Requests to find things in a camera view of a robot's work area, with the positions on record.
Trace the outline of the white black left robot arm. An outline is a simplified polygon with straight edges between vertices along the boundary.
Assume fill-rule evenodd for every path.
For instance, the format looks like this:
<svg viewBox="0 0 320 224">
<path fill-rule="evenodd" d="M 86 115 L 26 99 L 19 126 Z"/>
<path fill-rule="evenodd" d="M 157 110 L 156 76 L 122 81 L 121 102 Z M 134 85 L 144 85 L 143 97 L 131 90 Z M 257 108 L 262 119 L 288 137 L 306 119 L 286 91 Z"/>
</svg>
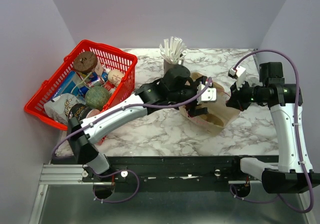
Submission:
<svg viewBox="0 0 320 224">
<path fill-rule="evenodd" d="M 216 89 L 211 78 L 192 80 L 190 71 L 182 65 L 169 69 L 163 77 L 143 84 L 121 103 L 97 115 L 80 119 L 73 116 L 67 125 L 67 140 L 77 164 L 86 165 L 101 182 L 111 175 L 110 163 L 95 144 L 119 127 L 160 109 L 186 106 L 191 116 L 208 112 L 197 109 L 201 103 L 214 102 Z"/>
</svg>

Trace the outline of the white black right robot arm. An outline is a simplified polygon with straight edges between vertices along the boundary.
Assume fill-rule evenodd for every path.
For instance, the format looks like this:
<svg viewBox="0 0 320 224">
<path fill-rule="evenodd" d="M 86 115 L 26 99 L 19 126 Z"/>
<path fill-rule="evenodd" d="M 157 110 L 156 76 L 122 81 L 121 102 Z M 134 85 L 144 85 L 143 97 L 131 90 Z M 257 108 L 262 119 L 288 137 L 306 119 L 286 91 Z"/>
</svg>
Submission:
<svg viewBox="0 0 320 224">
<path fill-rule="evenodd" d="M 262 85 L 250 86 L 246 69 L 231 68 L 228 76 L 235 79 L 230 87 L 227 107 L 245 111 L 250 104 L 266 104 L 269 108 L 278 141 L 278 165 L 271 166 L 255 157 L 243 157 L 230 167 L 230 175 L 241 180 L 250 175 L 262 182 L 269 194 L 301 194 L 320 184 L 320 175 L 306 150 L 302 127 L 302 95 L 295 84 L 286 84 L 281 62 L 267 62 L 259 66 Z"/>
</svg>

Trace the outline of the single brown cup carrier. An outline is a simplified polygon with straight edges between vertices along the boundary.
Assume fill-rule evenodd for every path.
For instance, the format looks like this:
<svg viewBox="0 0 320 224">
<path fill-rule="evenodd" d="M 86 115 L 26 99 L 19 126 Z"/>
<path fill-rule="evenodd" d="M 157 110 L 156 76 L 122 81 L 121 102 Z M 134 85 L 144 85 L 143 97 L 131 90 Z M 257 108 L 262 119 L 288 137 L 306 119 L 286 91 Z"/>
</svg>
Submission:
<svg viewBox="0 0 320 224">
<path fill-rule="evenodd" d="M 213 125 L 220 126 L 220 127 L 224 126 L 224 122 L 219 117 L 215 116 L 214 114 L 207 113 L 207 114 L 200 115 L 200 117 L 204 121 L 211 123 Z"/>
</svg>

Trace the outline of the pink beige paper bag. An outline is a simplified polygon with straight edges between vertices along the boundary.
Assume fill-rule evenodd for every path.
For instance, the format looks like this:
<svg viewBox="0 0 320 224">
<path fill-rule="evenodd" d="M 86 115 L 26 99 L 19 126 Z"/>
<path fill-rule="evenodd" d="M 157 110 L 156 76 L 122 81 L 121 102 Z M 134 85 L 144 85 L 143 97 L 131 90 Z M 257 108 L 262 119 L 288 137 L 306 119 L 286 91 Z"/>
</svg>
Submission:
<svg viewBox="0 0 320 224">
<path fill-rule="evenodd" d="M 191 121 L 196 126 L 202 128 L 203 130 L 208 131 L 209 133 L 211 133 L 212 136 L 215 137 L 219 135 L 235 119 L 238 118 L 240 114 L 240 110 L 232 107 L 227 107 L 226 101 L 229 97 L 229 94 L 225 92 L 225 89 L 219 83 L 214 81 L 213 85 L 217 89 L 217 101 L 203 103 L 202 107 L 206 107 L 208 110 L 208 113 L 219 117 L 223 121 L 224 126 L 217 126 L 217 125 L 211 124 L 203 120 L 200 116 L 190 117 L 188 116 L 186 109 L 183 106 L 179 107 L 179 112 L 187 120 Z"/>
</svg>

